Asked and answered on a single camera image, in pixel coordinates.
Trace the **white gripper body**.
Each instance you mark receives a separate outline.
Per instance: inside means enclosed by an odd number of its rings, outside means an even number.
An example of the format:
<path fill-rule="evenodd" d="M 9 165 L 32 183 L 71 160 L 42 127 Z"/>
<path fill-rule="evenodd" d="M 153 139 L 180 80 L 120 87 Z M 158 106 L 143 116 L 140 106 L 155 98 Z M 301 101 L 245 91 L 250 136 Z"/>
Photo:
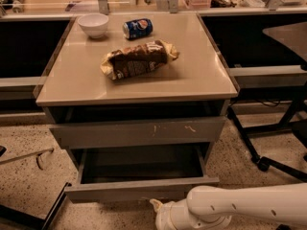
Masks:
<path fill-rule="evenodd" d="M 157 230 L 198 230 L 201 223 L 195 207 L 199 206 L 190 198 L 163 203 L 155 217 Z"/>

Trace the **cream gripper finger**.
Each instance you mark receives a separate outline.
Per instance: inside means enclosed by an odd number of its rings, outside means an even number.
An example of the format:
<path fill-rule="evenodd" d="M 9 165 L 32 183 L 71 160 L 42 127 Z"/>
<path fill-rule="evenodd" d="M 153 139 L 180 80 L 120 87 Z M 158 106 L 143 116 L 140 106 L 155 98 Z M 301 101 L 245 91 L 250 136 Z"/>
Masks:
<path fill-rule="evenodd" d="M 161 201 L 154 199 L 154 198 L 152 198 L 150 200 L 150 203 L 152 204 L 153 209 L 156 213 L 158 213 L 160 211 L 161 207 L 163 206 L 163 203 Z"/>

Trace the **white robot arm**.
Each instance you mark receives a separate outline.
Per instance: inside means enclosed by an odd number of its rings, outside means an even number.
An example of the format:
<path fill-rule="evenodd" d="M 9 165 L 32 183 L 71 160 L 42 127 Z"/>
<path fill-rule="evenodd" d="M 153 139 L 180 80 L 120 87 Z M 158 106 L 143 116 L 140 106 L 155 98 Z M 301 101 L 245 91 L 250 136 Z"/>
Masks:
<path fill-rule="evenodd" d="M 307 225 L 307 184 L 244 189 L 193 188 L 183 200 L 152 199 L 157 230 L 223 230 L 234 215 Z"/>

